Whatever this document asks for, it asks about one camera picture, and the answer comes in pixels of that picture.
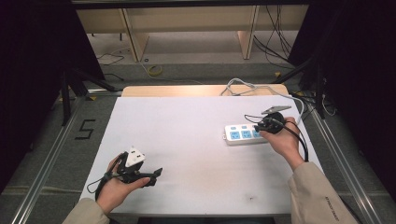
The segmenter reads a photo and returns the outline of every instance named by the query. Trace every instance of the finger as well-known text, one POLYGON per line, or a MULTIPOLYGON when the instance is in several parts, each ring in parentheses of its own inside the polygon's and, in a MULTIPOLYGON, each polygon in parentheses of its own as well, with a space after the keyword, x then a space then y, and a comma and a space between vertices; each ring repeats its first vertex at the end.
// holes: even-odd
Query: finger
POLYGON ((273 135, 272 133, 268 133, 268 132, 266 132, 266 131, 260 131, 259 134, 260 134, 263 138, 265 138, 265 139, 267 139, 267 140, 268 140, 268 138, 271 138, 271 136, 273 135))
POLYGON ((120 155, 121 155, 121 153, 108 164, 107 170, 110 169, 111 166, 113 166, 114 162, 116 162, 116 160, 119 158, 120 155))
POLYGON ((120 163, 117 162, 117 164, 113 168, 113 172, 117 172, 117 170, 119 169, 119 165, 120 165, 120 163))
POLYGON ((128 191, 128 193, 130 193, 136 189, 140 189, 140 188, 144 187, 145 185, 147 185, 147 183, 149 181, 150 181, 149 177, 143 177, 143 178, 136 180, 135 182, 126 184, 124 186, 125 186, 125 189, 128 191))
POLYGON ((296 123, 296 119, 294 117, 286 117, 285 121, 296 123))

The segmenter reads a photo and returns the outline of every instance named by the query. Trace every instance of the power strip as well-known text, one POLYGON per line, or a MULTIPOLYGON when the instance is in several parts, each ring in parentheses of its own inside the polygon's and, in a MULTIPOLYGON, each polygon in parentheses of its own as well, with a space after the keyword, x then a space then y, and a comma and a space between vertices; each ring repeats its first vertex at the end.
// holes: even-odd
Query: power strip
POLYGON ((223 135, 223 139, 227 142, 227 145, 230 146, 267 142, 265 138, 256 132, 253 123, 227 125, 224 131, 225 134, 223 135))

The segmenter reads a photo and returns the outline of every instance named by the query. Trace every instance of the right hand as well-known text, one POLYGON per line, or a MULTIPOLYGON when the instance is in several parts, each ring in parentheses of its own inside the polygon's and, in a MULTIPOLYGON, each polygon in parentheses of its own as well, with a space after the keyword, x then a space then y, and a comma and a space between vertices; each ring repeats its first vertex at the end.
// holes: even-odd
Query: right hand
MULTIPOLYGON (((291 129, 295 133, 300 134, 300 131, 294 125, 296 123, 296 120, 294 118, 285 118, 285 121, 286 127, 291 129)), ((260 135, 268 140, 275 152, 277 152, 279 155, 283 156, 286 159, 292 170, 294 170, 295 168, 297 168, 298 165, 304 162, 298 150, 299 140, 288 130, 282 129, 279 133, 268 133, 266 131, 260 131, 260 135)))
MULTIPOLYGON (((109 164, 107 170, 112 166, 117 157, 109 164)), ((117 172, 118 164, 113 168, 113 172, 117 172)), ((114 208, 120 206, 125 198, 134 190, 140 189, 150 181, 149 177, 144 177, 130 184, 124 184, 118 178, 111 178, 103 186, 96 202, 108 215, 114 208)))

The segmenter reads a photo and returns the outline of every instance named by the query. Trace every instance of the white table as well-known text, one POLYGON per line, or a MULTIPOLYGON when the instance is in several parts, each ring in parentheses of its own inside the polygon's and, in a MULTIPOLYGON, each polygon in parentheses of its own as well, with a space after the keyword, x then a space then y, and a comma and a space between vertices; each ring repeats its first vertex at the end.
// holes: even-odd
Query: white table
MULTIPOLYGON (((114 213, 141 217, 273 216, 290 212, 292 172, 269 144, 228 146, 224 127, 248 123, 273 105, 295 103, 282 96, 121 97, 115 104, 86 186, 111 159, 135 146, 146 155, 140 169, 163 168, 155 187, 134 191, 114 213)), ((309 159, 320 163, 302 123, 309 159)), ((81 198, 90 197, 86 187, 81 198)))

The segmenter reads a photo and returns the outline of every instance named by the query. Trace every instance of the white plug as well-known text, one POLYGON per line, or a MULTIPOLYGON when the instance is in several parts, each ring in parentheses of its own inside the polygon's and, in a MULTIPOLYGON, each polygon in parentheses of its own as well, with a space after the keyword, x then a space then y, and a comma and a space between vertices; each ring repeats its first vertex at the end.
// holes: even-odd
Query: white plug
POLYGON ((141 161, 144 161, 145 159, 146 157, 143 153, 134 148, 134 146, 131 146, 128 154, 128 159, 125 162, 125 167, 131 167, 141 161))
POLYGON ((223 139, 230 146, 267 142, 265 138, 256 132, 252 123, 227 125, 224 128, 224 132, 223 139))

